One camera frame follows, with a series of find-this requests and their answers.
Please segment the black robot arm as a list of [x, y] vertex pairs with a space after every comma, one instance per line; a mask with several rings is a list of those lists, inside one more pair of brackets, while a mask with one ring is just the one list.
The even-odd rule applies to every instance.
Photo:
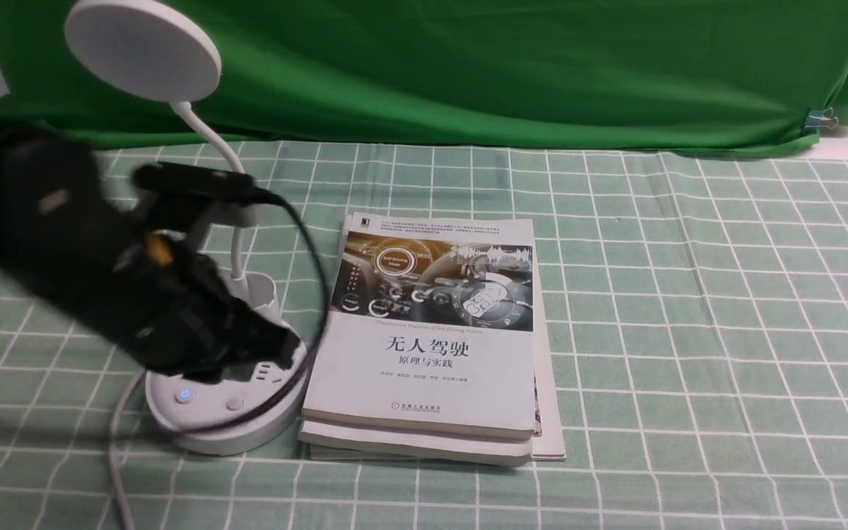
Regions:
[[169, 237], [204, 224], [213, 205], [251, 205], [266, 191], [242, 172], [166, 162], [132, 181], [150, 194], [144, 212], [108, 200], [84, 141], [0, 121], [0, 271], [161, 375], [292, 368], [292, 330], [232, 295], [212, 258]]

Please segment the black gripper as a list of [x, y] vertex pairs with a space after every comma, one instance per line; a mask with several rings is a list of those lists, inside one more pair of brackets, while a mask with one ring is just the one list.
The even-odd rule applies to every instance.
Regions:
[[215, 384], [261, 362], [293, 368], [302, 340], [233, 295], [208, 256], [147, 236], [119, 274], [132, 281], [119, 345], [145, 369]]

